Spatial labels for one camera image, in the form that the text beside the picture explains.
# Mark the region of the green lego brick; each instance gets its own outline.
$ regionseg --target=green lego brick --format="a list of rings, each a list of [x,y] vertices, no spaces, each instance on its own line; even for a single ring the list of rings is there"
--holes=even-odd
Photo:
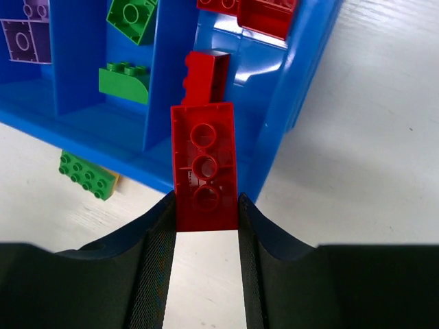
[[[148,104],[150,74],[144,66],[131,66],[128,62],[108,63],[99,69],[99,91],[108,95]]]
[[[67,151],[61,153],[59,172],[70,177],[86,191],[92,192],[96,198],[107,200],[113,193],[117,175],[89,161],[85,161]]]
[[[156,31],[157,0],[112,0],[107,22],[136,45],[150,45]]]

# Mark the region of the blue storage bin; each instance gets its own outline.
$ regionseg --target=blue storage bin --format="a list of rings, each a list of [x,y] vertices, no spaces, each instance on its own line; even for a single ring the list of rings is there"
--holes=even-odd
[[[184,95],[185,56],[225,51],[239,190],[255,200],[296,122],[342,0],[302,0],[285,42],[242,29],[235,17],[199,11],[196,0],[160,0],[150,46],[107,24],[110,2],[51,0],[52,65],[11,62],[0,39],[0,121],[166,193],[173,189],[170,107]],[[3,0],[0,18],[25,19],[22,6]],[[118,61],[150,69],[147,106],[98,91],[98,69]]]

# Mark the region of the tube hole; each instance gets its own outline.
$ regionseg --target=tube hole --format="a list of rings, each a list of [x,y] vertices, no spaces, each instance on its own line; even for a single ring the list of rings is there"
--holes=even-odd
[[[23,51],[28,51],[29,48],[30,48],[30,42],[29,42],[29,39],[28,39],[27,36],[26,36],[24,33],[22,33],[22,32],[19,32],[19,33],[16,34],[16,36],[15,36],[15,42],[16,42],[16,45],[19,46],[19,48],[20,48],[21,50],[23,50]]]
[[[206,149],[215,143],[217,132],[212,125],[200,123],[192,128],[190,138],[196,147]]]
[[[218,172],[218,163],[214,157],[202,154],[192,162],[192,171],[199,180],[212,180]]]
[[[135,24],[139,20],[139,10],[135,5],[128,3],[123,7],[123,17],[129,24]]]
[[[45,5],[39,5],[36,8],[36,11],[37,11],[38,15],[40,15],[41,17],[43,17],[43,18],[47,17],[47,8]]]
[[[27,17],[32,17],[34,15],[34,11],[30,5],[24,5],[23,11]]]
[[[220,204],[220,199],[218,190],[208,185],[199,187],[193,194],[195,205],[205,212],[215,210]]]
[[[235,5],[235,0],[222,0],[222,6],[231,9]]]

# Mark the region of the red lego brick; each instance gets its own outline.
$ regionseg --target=red lego brick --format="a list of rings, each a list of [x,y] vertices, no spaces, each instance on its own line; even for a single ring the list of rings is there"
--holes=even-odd
[[[221,51],[191,51],[186,57],[186,96],[182,105],[223,101],[230,55]]]
[[[177,232],[236,230],[232,103],[172,106]]]
[[[236,16],[238,13],[238,0],[197,0],[197,8]]]
[[[240,0],[238,25],[285,40],[298,0]]]

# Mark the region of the lego brick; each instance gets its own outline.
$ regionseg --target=lego brick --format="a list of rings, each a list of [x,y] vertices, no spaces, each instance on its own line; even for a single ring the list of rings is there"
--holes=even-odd
[[[238,25],[285,40],[298,0],[240,0]]]
[[[182,105],[204,105],[223,101],[230,55],[216,50],[191,51],[186,57],[186,89]]]
[[[70,177],[98,199],[107,200],[114,192],[119,175],[85,161],[67,151],[61,153],[59,172]]]
[[[25,0],[23,11],[29,20],[49,22],[49,0]]]
[[[49,24],[1,19],[12,61],[51,64]]]
[[[197,0],[197,8],[236,16],[238,14],[238,0]]]
[[[144,66],[132,66],[129,62],[108,63],[99,69],[99,91],[137,103],[148,103],[150,74]]]
[[[232,103],[171,108],[177,231],[236,230]]]
[[[112,0],[107,22],[136,45],[154,41],[157,0]]]

